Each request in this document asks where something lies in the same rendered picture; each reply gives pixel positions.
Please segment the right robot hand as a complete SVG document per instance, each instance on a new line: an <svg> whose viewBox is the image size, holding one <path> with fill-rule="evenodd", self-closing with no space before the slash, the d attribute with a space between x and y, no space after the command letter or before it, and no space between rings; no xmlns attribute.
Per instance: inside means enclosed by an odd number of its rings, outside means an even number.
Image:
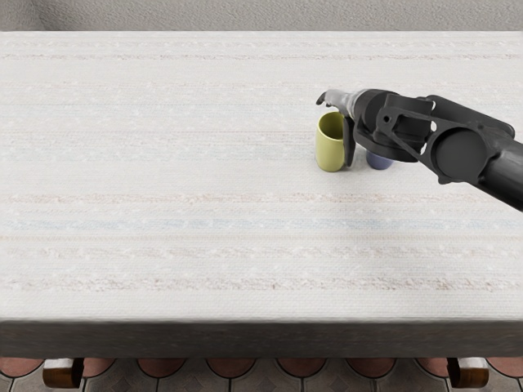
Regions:
<svg viewBox="0 0 523 392"><path fill-rule="evenodd" d="M356 92L345 92L338 89L328 89L323 92L315 102L317 105L325 104L327 107L334 107L343 116L342 140L344 148L344 164L350 167L355 153L355 103L359 97L366 92L362 89Z"/></svg>

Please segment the yellow-green cup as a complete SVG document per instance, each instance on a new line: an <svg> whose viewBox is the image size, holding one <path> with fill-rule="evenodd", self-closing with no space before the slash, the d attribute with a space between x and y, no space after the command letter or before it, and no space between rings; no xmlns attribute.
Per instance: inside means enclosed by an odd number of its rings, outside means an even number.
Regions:
<svg viewBox="0 0 523 392"><path fill-rule="evenodd" d="M315 133L315 160L320 169L338 172L344 166L343 120L339 112L324 114Z"/></svg>

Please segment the blue-purple cup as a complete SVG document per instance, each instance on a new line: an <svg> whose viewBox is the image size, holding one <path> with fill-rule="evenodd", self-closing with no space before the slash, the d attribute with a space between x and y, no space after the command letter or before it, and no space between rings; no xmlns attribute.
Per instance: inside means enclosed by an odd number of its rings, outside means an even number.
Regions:
<svg viewBox="0 0 523 392"><path fill-rule="evenodd" d="M365 153L367 164L374 170L383 171L392 166L393 160L384 158L367 150Z"/></svg>

